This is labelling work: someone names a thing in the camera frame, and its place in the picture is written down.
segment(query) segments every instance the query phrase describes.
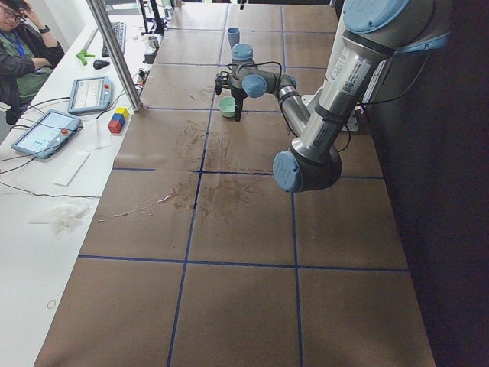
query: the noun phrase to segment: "tablet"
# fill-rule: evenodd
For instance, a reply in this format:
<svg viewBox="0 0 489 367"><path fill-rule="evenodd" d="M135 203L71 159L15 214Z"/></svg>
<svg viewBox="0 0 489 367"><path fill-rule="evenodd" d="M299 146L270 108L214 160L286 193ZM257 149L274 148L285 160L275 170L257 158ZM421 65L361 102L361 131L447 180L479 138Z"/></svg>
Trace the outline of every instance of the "tablet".
<svg viewBox="0 0 489 367"><path fill-rule="evenodd" d="M50 109L34 123L12 148L37 158L48 158L77 132L80 117Z"/></svg>
<svg viewBox="0 0 489 367"><path fill-rule="evenodd" d="M112 83L107 76L76 79L71 89L68 113L82 115L103 111L112 101Z"/></svg>

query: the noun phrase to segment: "gray robot arm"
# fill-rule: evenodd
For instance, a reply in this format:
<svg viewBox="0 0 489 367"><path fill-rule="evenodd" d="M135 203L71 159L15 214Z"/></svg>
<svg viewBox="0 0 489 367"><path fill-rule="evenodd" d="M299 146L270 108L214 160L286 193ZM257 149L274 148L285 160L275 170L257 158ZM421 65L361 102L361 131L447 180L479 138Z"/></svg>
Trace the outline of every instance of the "gray robot arm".
<svg viewBox="0 0 489 367"><path fill-rule="evenodd" d="M297 135L289 150L274 160L274 178L283 190L320 190L339 179L342 163L334 142L377 66L396 52L442 47L451 6L449 0L346 0L339 26L344 31L333 46L333 53L341 51L312 109L304 105L291 76L260 70L249 45L233 47L232 71L224 87L236 98L236 118L244 98L272 93Z"/></svg>

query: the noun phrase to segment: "black mouse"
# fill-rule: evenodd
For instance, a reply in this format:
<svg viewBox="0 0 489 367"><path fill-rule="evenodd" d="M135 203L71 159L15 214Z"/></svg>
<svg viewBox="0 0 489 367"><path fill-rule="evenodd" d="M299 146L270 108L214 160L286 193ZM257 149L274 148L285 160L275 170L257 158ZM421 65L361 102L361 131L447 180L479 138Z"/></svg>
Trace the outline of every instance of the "black mouse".
<svg viewBox="0 0 489 367"><path fill-rule="evenodd" d="M106 67L107 65L110 65L110 61L106 61L106 60L95 60L93 61L93 68L94 69L102 69L103 67Z"/></svg>

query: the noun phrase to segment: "wristwatch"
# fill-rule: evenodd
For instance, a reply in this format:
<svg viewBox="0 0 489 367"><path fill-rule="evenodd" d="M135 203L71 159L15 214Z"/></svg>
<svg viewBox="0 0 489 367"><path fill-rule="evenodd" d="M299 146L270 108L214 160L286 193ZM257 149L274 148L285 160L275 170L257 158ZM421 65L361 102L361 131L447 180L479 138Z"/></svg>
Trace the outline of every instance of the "wristwatch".
<svg viewBox="0 0 489 367"><path fill-rule="evenodd" d="M47 25L44 25L44 28L39 28L39 33L43 34L47 32L51 32L51 29Z"/></svg>

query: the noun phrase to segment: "black hair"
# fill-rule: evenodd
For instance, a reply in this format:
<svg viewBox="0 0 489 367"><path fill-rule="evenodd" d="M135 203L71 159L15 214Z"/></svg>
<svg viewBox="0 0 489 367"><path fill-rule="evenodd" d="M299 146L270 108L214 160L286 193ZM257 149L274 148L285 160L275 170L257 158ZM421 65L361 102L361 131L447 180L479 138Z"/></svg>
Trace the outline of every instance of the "black hair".
<svg viewBox="0 0 489 367"><path fill-rule="evenodd" d="M20 12L21 9L31 10L31 7L24 0L0 0L0 2L17 13Z"/></svg>

